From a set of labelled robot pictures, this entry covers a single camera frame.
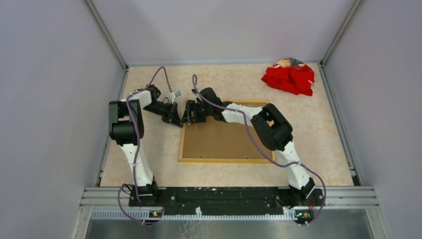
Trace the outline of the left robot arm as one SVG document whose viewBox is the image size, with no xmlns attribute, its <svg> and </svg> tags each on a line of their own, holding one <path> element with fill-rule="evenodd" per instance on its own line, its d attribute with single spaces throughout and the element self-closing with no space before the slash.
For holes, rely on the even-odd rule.
<svg viewBox="0 0 422 239">
<path fill-rule="evenodd" d="M 131 166 L 133 197 L 148 206 L 158 203 L 160 193 L 142 146 L 145 131 L 142 111 L 160 116 L 164 123 L 183 127 L 175 102 L 175 98 L 181 95 L 180 91 L 171 91 L 167 102 L 158 100 L 160 95 L 159 89 L 150 85 L 135 90 L 125 99 L 111 101 L 108 105 L 109 136 L 120 146 Z"/>
</svg>

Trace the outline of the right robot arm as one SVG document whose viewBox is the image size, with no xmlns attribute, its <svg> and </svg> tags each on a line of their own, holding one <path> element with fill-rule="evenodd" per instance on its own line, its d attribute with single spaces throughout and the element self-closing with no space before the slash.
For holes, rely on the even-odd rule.
<svg viewBox="0 0 422 239">
<path fill-rule="evenodd" d="M 281 112 L 271 103 L 263 107 L 250 107 L 231 101 L 222 101 L 210 87 L 201 91 L 192 89 L 195 100 L 189 100 L 183 122 L 205 122 L 208 117 L 225 123 L 238 123 L 250 134 L 252 127 L 262 145 L 276 154 L 270 162 L 287 172 L 289 190 L 280 203 L 293 208 L 305 205 L 312 199 L 316 185 L 295 149 L 293 128 Z"/>
</svg>

